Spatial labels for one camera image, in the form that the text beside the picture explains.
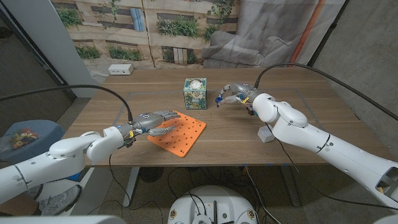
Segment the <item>wooden table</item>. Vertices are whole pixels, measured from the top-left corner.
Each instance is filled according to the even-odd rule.
[[[103,87],[124,97],[133,116],[158,110],[175,110],[207,124],[205,130],[184,158],[138,136],[130,148],[112,155],[115,166],[263,166],[290,164],[279,143],[262,143],[257,132],[265,124],[257,116],[249,116],[244,105],[215,106],[215,98],[230,82],[254,84],[260,68],[245,69],[179,69],[135,70],[132,75],[110,76]],[[207,110],[186,110],[183,85],[186,78],[207,77]],[[355,116],[343,100],[317,73],[303,68],[273,68],[262,77],[259,90],[277,101],[286,101],[304,113],[308,122],[348,141],[371,154],[392,159],[388,150]],[[102,133],[104,128],[127,121],[126,109],[113,95],[97,91],[65,138],[87,131]],[[316,154],[285,144],[296,164],[325,164]],[[106,166],[102,161],[96,166]]]

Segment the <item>orange pipe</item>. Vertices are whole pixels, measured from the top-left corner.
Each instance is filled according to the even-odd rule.
[[[317,6],[313,10],[312,16],[307,24],[307,27],[305,28],[304,33],[301,36],[300,41],[298,42],[296,49],[293,52],[292,57],[290,58],[290,62],[295,62],[297,57],[299,56],[299,53],[300,53],[301,49],[303,48],[304,43],[307,40],[308,36],[310,35],[312,27],[314,26],[315,22],[317,21],[318,16],[322,11],[323,6],[325,5],[325,2],[326,2],[326,0],[319,0]]]

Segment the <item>white box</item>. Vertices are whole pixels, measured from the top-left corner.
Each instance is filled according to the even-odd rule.
[[[267,126],[263,126],[259,129],[258,136],[261,138],[261,141],[264,143],[270,142],[275,139],[274,135],[272,134],[272,126],[268,124]]]
[[[108,68],[111,75],[130,75],[134,68],[132,64],[114,64]]]

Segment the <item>green plant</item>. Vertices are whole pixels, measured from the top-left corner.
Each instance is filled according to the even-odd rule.
[[[79,46],[75,48],[77,53],[82,59],[96,59],[101,56],[100,52],[95,47]]]
[[[197,63],[197,62],[198,62],[198,58],[197,58],[197,55],[195,53],[193,53],[193,50],[187,51],[187,63],[193,64],[193,63]]]
[[[206,43],[209,42],[211,35],[218,30],[220,30],[220,25],[216,26],[213,24],[209,24],[209,26],[205,28],[202,34],[202,37],[205,40],[205,42]]]
[[[122,49],[120,46],[108,46],[111,58],[124,59],[124,60],[142,60],[141,53],[138,50]]]
[[[170,50],[170,49],[164,49],[164,50],[163,50],[163,60],[164,60],[165,62],[174,63],[173,51]]]
[[[228,16],[232,12],[232,8],[235,6],[235,0],[215,0],[215,7],[212,6],[211,10],[207,11],[208,15],[213,13],[216,16],[220,17],[218,21],[219,25],[222,25]]]
[[[102,9],[100,9],[98,11],[98,15],[96,16],[100,21],[105,22],[105,17],[107,17],[108,15],[106,15],[106,11],[108,10],[108,6],[110,6],[109,8],[111,9],[111,14],[113,15],[113,21],[112,24],[115,24],[115,22],[117,21],[117,17],[116,14],[118,13],[119,10],[119,6],[115,4],[115,2],[120,2],[121,0],[110,0],[107,4],[105,2],[103,2],[102,4],[100,4],[100,6],[102,6]]]
[[[178,36],[197,38],[199,36],[198,22],[195,18],[185,20],[183,16],[178,16],[175,20],[165,20],[159,18],[156,23],[159,33],[161,35]]]
[[[76,9],[55,6],[55,10],[65,27],[81,25],[82,19]]]

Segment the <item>orange pegboard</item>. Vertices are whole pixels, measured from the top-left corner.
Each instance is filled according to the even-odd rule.
[[[163,136],[148,136],[148,140],[183,158],[199,138],[206,124],[183,113],[176,112],[181,118],[168,120],[158,127],[175,126],[176,129]]]

